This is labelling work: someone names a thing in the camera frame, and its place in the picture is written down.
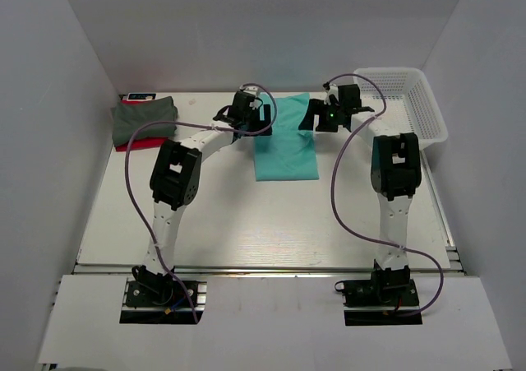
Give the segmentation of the teal t-shirt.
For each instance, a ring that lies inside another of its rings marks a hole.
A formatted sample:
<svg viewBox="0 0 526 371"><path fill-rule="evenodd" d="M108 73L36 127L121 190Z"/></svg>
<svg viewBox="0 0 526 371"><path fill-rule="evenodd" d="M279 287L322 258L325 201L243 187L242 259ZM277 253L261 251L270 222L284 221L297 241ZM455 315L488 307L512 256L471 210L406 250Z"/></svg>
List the teal t-shirt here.
<svg viewBox="0 0 526 371"><path fill-rule="evenodd" d="M310 96L301 93L275 101L278 116L270 136L254 140L254 167L258 182L306 181L319 178L314 136L298 126L307 112Z"/></svg>

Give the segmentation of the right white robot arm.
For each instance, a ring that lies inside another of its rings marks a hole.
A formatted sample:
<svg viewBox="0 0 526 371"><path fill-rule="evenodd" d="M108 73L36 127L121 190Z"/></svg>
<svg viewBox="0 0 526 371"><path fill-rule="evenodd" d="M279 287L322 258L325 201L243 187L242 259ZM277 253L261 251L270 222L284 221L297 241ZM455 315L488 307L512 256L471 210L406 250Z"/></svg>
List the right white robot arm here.
<svg viewBox="0 0 526 371"><path fill-rule="evenodd" d="M374 260L372 297L390 304L410 280L407 258L408 212L422 181L419 140L415 133L399 132L380 119L381 113L362 104L359 86L323 85L325 98L311 99L300 130L350 131L371 149L371 186L380 207L379 237L372 238L350 229L336 210L335 180L344 150L337 155L331 175L330 202L336 220L353 236L379 246Z"/></svg>

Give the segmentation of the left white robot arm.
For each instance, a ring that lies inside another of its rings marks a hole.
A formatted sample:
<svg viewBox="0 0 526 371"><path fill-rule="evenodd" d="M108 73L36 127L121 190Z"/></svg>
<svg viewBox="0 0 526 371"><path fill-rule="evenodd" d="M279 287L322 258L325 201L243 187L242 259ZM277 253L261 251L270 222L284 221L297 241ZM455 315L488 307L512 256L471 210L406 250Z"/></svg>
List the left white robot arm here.
<svg viewBox="0 0 526 371"><path fill-rule="evenodd" d="M150 178L155 239L143 261L147 271L164 276L173 270L179 225L197 195L202 163L247 133L272 133L270 105L262 103L260 93L256 86L238 90L231 105L220 109L208 128L181 141L168 139L160 147Z"/></svg>

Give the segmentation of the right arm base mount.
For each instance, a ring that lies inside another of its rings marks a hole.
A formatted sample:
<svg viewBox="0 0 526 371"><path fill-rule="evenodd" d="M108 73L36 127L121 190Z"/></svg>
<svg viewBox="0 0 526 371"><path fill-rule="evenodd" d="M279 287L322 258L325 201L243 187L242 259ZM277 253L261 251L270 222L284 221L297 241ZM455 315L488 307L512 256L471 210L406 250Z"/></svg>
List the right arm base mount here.
<svg viewBox="0 0 526 371"><path fill-rule="evenodd" d="M422 324L418 292L409 267L382 269L365 280L335 283L344 299L347 327L416 326Z"/></svg>

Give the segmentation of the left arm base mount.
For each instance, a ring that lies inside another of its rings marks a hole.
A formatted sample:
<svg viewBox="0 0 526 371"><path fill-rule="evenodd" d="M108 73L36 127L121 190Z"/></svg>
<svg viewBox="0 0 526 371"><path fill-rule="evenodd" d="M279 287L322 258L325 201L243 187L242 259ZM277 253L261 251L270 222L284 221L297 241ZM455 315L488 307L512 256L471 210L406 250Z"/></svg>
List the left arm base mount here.
<svg viewBox="0 0 526 371"><path fill-rule="evenodd" d="M144 266L131 269L119 322L136 325L196 325L205 309L204 281L178 283Z"/></svg>

